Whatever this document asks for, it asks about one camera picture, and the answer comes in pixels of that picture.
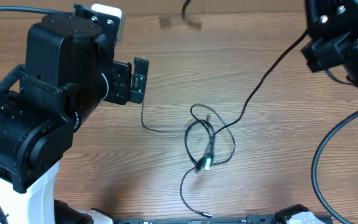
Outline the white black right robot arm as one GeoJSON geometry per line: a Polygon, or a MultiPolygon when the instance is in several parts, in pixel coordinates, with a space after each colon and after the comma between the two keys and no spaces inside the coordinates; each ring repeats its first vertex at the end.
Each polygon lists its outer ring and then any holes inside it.
{"type": "Polygon", "coordinates": [[[312,72],[342,65],[358,89],[358,0],[306,0],[311,40],[301,50],[312,72]]]}

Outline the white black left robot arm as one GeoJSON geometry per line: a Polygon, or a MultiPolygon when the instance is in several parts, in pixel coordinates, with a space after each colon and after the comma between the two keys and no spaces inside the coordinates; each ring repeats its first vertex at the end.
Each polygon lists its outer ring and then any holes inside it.
{"type": "Polygon", "coordinates": [[[46,12],[25,63],[0,82],[0,223],[113,223],[54,197],[60,159],[102,101],[142,103],[148,61],[114,60],[123,12],[95,4],[46,12]]]}

